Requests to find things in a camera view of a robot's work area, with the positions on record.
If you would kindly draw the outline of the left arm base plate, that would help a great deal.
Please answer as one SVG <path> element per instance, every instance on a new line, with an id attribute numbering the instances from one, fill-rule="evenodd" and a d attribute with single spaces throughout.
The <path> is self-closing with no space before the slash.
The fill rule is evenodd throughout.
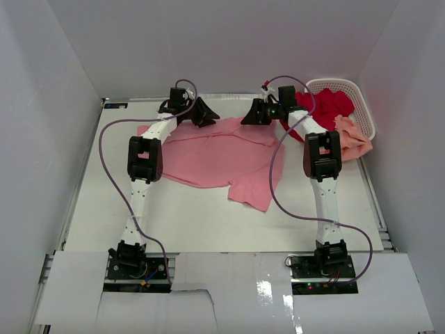
<path id="1" fill-rule="evenodd" d="M 169 294 L 167 266 L 161 255 L 142 259 L 139 267 L 121 264 L 109 257 L 104 279 L 104 292 Z"/>

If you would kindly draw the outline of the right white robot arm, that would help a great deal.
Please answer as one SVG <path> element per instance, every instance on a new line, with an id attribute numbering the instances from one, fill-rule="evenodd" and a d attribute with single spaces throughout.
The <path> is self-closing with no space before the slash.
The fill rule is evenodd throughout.
<path id="1" fill-rule="evenodd" d="M 298 216 L 277 206 L 287 215 L 318 223 L 316 248 L 309 268 L 328 278 L 337 275 L 346 263 L 348 251 L 339 225 L 337 180 L 342 168 L 340 135 L 320 126 L 310 112 L 298 106 L 294 86 L 278 88 L 278 98 L 271 94 L 266 82 L 261 90 L 263 98 L 253 99 L 252 106 L 242 119 L 242 125 L 270 125 L 273 120 L 292 121 L 292 130 L 304 139 L 303 170 L 311 183 L 316 201 L 316 216 Z"/>

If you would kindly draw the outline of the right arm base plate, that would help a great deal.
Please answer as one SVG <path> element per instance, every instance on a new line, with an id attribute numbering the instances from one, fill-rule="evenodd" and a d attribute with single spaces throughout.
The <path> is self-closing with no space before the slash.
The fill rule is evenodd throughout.
<path id="1" fill-rule="evenodd" d="M 291 288 L 294 296 L 357 294 L 355 268 L 351 256 L 343 264 L 333 264 L 320 269 L 314 256 L 289 255 L 284 265 L 290 269 Z"/>

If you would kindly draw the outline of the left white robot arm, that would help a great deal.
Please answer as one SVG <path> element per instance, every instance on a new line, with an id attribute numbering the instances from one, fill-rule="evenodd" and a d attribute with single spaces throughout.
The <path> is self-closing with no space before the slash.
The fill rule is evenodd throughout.
<path id="1" fill-rule="evenodd" d="M 129 139 L 127 174 L 131 181 L 131 195 L 127 203 L 130 217 L 111 257 L 118 268 L 132 278 L 143 278 L 148 270 L 145 255 L 148 238 L 139 220 L 145 212 L 149 186 L 159 181 L 163 174 L 162 144 L 185 120 L 203 128 L 220 119 L 201 97 L 187 94 L 184 88 L 171 88 L 169 98 L 161 103 L 158 116 L 149 128 Z"/>

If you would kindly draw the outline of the pink t shirt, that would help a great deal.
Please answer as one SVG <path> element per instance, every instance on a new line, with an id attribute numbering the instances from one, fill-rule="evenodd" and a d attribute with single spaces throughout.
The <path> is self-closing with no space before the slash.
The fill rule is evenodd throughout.
<path id="1" fill-rule="evenodd" d="M 266 212 L 284 167 L 275 127 L 238 118 L 201 129 L 182 123 L 162 145 L 163 177 L 200 189 L 226 187 L 230 200 Z"/>

